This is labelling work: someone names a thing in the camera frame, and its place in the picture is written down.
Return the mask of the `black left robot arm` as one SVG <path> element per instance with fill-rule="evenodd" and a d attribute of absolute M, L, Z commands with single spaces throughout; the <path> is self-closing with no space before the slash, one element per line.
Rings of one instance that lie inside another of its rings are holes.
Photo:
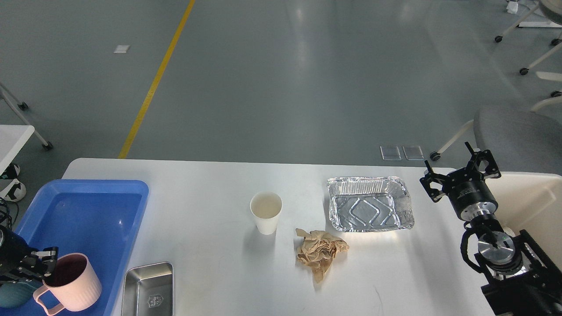
<path fill-rule="evenodd" d="M 50 276 L 58 262 L 58 247 L 40 251 L 28 246 L 24 238 L 1 226 L 0 233 L 0 282 L 42 281 Z"/>

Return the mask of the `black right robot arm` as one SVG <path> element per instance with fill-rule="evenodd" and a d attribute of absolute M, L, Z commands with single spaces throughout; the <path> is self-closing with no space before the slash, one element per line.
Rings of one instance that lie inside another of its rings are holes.
<path fill-rule="evenodd" d="M 559 316 L 561 270 L 526 231 L 508 234 L 495 215 L 498 202 L 486 179 L 501 172 L 490 150 L 475 151 L 464 168 L 446 175 L 427 170 L 420 183 L 433 202 L 448 197 L 463 222 L 462 260 L 488 284 L 480 289 L 496 316 Z"/>

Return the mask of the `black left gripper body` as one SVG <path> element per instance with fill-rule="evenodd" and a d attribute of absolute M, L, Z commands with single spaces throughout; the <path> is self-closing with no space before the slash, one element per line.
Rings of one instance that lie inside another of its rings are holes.
<path fill-rule="evenodd" d="M 13 252 L 9 255 L 9 280 L 32 280 L 31 279 L 31 268 L 44 268 L 40 259 L 38 259 L 36 253 L 37 248 L 31 248 L 30 253 L 24 255 L 23 252 Z"/>

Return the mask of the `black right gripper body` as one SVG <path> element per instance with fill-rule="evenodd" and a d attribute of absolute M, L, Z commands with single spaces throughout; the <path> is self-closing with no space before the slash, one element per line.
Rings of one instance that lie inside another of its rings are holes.
<path fill-rule="evenodd" d="M 446 196 L 460 220 L 472 221 L 481 215 L 494 214 L 498 209 L 496 198 L 478 173 L 456 170 L 447 174 Z"/>

